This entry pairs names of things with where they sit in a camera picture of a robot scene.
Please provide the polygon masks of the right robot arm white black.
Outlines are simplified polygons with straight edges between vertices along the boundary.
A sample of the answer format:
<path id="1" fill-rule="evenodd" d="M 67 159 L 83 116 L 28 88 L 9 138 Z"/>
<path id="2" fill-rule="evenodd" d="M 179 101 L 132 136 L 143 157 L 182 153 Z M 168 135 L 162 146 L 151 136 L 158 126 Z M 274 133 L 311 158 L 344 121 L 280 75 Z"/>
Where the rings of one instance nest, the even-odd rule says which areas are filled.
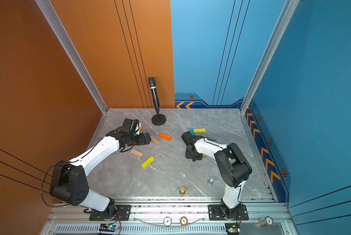
<path id="1" fill-rule="evenodd" d="M 221 200 L 221 213 L 225 219 L 236 219 L 243 206 L 241 194 L 252 167 L 237 144 L 218 144 L 203 136 L 186 132 L 181 136 L 186 145 L 185 157 L 194 162 L 204 156 L 215 159 L 218 170 L 225 182 L 225 192 Z"/>

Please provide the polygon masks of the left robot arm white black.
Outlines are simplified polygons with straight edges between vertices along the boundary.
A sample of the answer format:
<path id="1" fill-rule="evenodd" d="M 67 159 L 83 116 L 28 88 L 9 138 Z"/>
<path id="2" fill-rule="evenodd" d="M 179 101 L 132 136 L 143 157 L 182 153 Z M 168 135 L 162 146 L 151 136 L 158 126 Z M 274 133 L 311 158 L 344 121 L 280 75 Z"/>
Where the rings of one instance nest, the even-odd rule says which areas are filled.
<path id="1" fill-rule="evenodd" d="M 111 131 L 85 153 L 54 165 L 49 194 L 72 206 L 82 206 L 99 212 L 105 219 L 116 214 L 115 200 L 90 189 L 87 176 L 112 153 L 125 147 L 148 145 L 149 133 L 121 133 Z"/>

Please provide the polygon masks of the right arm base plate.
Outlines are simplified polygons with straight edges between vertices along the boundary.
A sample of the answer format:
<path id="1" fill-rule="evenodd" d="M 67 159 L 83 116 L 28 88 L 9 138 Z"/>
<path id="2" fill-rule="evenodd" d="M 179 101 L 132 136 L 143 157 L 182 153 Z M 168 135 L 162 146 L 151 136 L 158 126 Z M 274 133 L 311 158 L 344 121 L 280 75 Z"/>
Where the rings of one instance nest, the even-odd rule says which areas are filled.
<path id="1" fill-rule="evenodd" d="M 238 220 L 247 221 L 249 215 L 244 204 L 240 203 L 235 208 L 228 208 L 226 205 L 208 205 L 208 215 L 211 221 L 217 220 Z"/>

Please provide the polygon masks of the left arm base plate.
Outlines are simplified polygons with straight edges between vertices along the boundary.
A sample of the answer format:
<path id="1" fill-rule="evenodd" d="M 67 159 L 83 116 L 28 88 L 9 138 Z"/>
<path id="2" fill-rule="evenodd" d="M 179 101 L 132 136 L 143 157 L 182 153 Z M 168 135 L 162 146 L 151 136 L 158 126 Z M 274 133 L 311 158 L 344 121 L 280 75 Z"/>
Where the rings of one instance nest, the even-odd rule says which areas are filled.
<path id="1" fill-rule="evenodd" d="M 105 211 L 92 210 L 90 221 L 128 221 L 131 214 L 131 205 L 115 205 Z"/>

